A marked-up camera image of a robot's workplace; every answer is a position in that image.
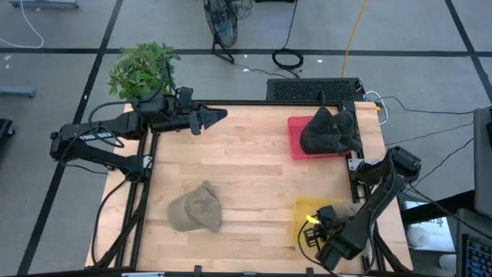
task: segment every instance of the floor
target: floor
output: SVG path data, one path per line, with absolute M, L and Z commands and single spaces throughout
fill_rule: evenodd
M 301 77 L 340 76 L 341 53 L 361 4 L 362 0 L 299 2 L 288 47 L 305 49 Z M 176 48 L 182 57 L 176 63 L 178 84 L 194 88 L 195 98 L 265 97 L 268 75 L 244 72 L 210 55 L 211 33 L 202 1 L 79 0 L 79 5 L 79 9 L 26 9 L 45 38 L 44 49 L 19 50 L 0 43 L 0 84 L 33 85 L 38 90 L 34 99 L 0 98 L 0 118 L 14 120 L 17 131 L 0 161 L 0 275 L 18 272 L 48 189 L 58 184 L 53 179 L 56 163 L 48 154 L 50 133 L 65 123 L 86 120 L 84 111 L 115 100 L 106 83 L 108 70 L 118 59 L 112 54 L 117 48 L 152 41 Z M 252 15 L 239 22 L 233 47 L 237 62 L 285 74 L 270 54 L 285 42 L 293 7 L 255 4 Z M 453 7 L 456 14 L 450 12 Z M 488 0 L 370 0 L 346 76 L 360 78 L 368 91 L 398 97 L 408 108 L 472 111 L 488 106 L 491 9 Z M 457 28 L 456 21 L 464 28 Z M 6 0 L 0 1 L 0 38 L 38 44 L 21 11 Z M 390 112 L 382 126 L 386 143 L 472 121 L 471 115 L 409 113 L 391 99 L 386 104 Z M 98 117 L 115 117 L 121 111 L 122 107 L 107 108 Z M 471 137 L 472 128 L 464 127 L 401 145 L 422 159 L 425 174 Z M 420 190 L 441 199 L 471 189 L 472 158 L 469 145 L 423 180 Z M 28 250 L 35 253 L 32 263 L 30 267 L 24 263 L 21 272 L 83 267 L 104 183 L 103 175 L 65 170 L 37 251 Z

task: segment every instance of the potted plant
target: potted plant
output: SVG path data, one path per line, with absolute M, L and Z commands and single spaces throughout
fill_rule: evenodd
M 121 60 L 109 72 L 109 94 L 133 100 L 143 93 L 158 90 L 163 79 L 161 93 L 172 94 L 172 88 L 175 87 L 172 78 L 175 67 L 170 61 L 173 58 L 181 61 L 173 48 L 156 42 L 123 49 Z

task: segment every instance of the black floor stripe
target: black floor stripe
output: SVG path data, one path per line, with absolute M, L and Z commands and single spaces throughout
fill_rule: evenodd
M 108 26 L 106 27 L 105 35 L 101 41 L 101 47 L 98 50 L 98 54 L 95 58 L 94 65 L 92 66 L 91 73 L 89 74 L 87 83 L 84 88 L 84 92 L 81 97 L 81 101 L 78 104 L 77 112 L 73 123 L 80 123 L 82 116 L 84 115 L 84 110 L 91 94 L 92 87 L 94 86 L 95 78 L 98 74 L 99 68 L 101 66 L 102 57 L 105 54 L 105 50 L 108 47 L 109 39 L 113 28 L 115 27 L 116 19 L 118 18 L 118 13 L 121 8 L 123 0 L 117 0 L 113 12 L 109 19 Z M 43 230 L 45 229 L 46 222 L 48 220 L 49 213 L 52 209 L 53 202 L 55 200 L 58 187 L 60 186 L 60 181 L 62 180 L 63 172 L 65 167 L 58 163 L 56 166 L 55 173 L 53 174 L 52 182 L 49 185 L 48 192 L 46 193 L 45 200 L 39 212 L 38 219 L 36 220 L 34 229 L 32 230 L 31 238 L 29 239 L 28 245 L 25 249 L 24 255 L 22 256 L 21 264 L 18 267 L 17 275 L 27 275 L 29 269 L 31 268 L 32 260 L 36 253 L 36 250 L 41 240 Z
M 233 55 L 271 55 L 275 49 L 230 49 Z M 175 49 L 179 55 L 212 55 L 210 49 Z M 345 50 L 298 49 L 302 55 L 345 55 Z M 0 48 L 5 54 L 98 54 L 99 48 Z M 107 48 L 105 54 L 121 54 L 121 48 Z M 374 57 L 467 57 L 469 51 L 405 51 L 405 50 L 351 50 L 350 56 Z M 478 57 L 492 57 L 492 52 L 475 52 Z
M 467 50 L 470 53 L 471 61 L 474 64 L 475 70 L 477 71 L 480 81 L 482 82 L 482 86 L 484 87 L 487 96 L 492 101 L 492 86 L 490 85 L 490 80 L 488 78 L 487 73 L 484 70 L 484 67 L 480 63 L 479 55 L 475 52 L 475 48 L 471 44 L 470 37 L 468 37 L 467 31 L 464 29 L 463 23 L 461 22 L 460 16 L 456 11 L 453 2 L 451 0 L 446 0 L 446 6 L 449 9 L 449 13 L 451 13 L 451 17 L 453 18 L 454 24 L 456 25 L 458 32 L 460 33 L 464 45 L 467 47 Z

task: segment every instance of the beige baseball cap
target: beige baseball cap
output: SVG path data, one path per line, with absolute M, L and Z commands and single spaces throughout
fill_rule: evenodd
M 179 232 L 201 228 L 218 232 L 222 220 L 221 205 L 208 181 L 169 203 L 167 214 L 171 227 Z

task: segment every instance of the yellow cable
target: yellow cable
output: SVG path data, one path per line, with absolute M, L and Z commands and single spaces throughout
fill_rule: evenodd
M 364 3 L 362 4 L 361 12 L 359 13 L 359 17 L 355 22 L 354 30 L 352 31 L 351 39 L 348 41 L 347 50 L 345 51 L 344 67 L 341 69 L 342 78 L 345 76 L 345 67 L 347 66 L 348 52 L 351 50 L 352 40 L 354 39 L 355 33 L 357 32 L 357 27 L 361 22 L 362 15 L 364 14 L 364 11 L 366 9 L 366 4 L 367 4 L 367 0 L 364 0 Z

